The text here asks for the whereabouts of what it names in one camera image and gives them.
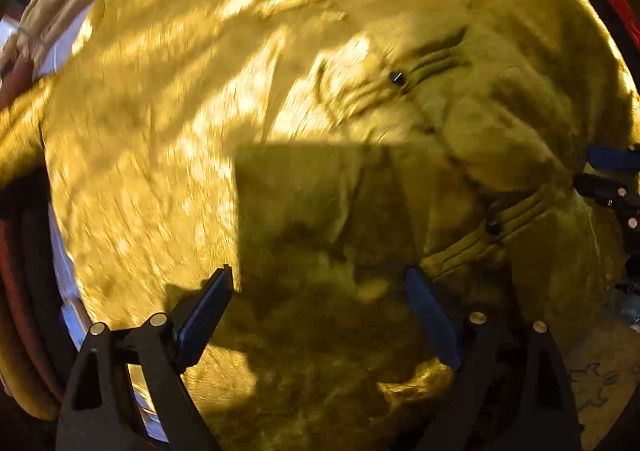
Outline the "blue plaid bed sheet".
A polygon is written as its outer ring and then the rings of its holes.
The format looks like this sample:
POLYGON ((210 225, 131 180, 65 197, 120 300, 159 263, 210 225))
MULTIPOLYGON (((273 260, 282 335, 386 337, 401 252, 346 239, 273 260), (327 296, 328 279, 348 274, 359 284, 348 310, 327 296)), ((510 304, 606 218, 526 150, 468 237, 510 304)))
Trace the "blue plaid bed sheet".
MULTIPOLYGON (((67 255, 52 205, 48 206, 48 217, 53 267, 56 283, 58 283, 58 291, 63 301, 63 306, 61 307, 62 317, 68 333, 70 333, 70 338, 72 338, 76 348, 80 349, 93 322, 80 298, 80 292, 75 280, 75 266, 70 256, 67 255)), ((149 436, 159 441, 168 442, 145 382, 142 382, 141 387, 134 386, 134 397, 149 436)))

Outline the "mustard yellow folded garment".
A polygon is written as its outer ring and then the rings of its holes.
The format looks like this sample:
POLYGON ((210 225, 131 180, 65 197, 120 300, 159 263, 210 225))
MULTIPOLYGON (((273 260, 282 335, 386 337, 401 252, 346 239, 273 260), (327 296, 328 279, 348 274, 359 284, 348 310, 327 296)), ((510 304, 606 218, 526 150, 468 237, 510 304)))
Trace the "mustard yellow folded garment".
POLYGON ((64 396, 37 331, 15 255, 10 226, 1 221, 1 379, 17 404, 36 419, 58 418, 64 396))

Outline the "gold brocade jacket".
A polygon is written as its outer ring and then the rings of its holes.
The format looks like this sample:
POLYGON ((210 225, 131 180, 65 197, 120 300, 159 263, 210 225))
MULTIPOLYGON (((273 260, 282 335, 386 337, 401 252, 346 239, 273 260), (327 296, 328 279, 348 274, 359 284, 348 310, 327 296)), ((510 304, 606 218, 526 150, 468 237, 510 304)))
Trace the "gold brocade jacket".
POLYGON ((404 272, 470 301, 503 263, 578 450, 637 449, 639 289, 573 178, 639 178, 588 148, 639 148, 627 0, 92 0, 1 65, 1 190, 43 174, 93 324, 232 269, 181 374, 218 450, 420 450, 454 371, 404 272))

